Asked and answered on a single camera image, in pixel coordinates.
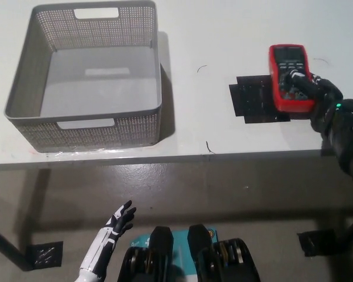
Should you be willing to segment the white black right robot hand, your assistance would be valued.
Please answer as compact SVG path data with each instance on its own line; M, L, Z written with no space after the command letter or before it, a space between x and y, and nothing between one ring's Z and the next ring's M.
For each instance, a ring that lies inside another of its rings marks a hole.
M294 69L285 76L287 86L294 87L314 101L310 121L312 128L321 133L324 130L324 120L328 109L333 103L343 100L342 92L328 79L312 74L312 79Z

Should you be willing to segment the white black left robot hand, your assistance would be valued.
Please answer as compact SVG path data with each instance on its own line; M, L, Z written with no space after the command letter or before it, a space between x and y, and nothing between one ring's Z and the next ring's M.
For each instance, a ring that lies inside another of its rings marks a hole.
M123 204L99 230L79 268L76 281L104 281L119 238L133 227L136 207Z

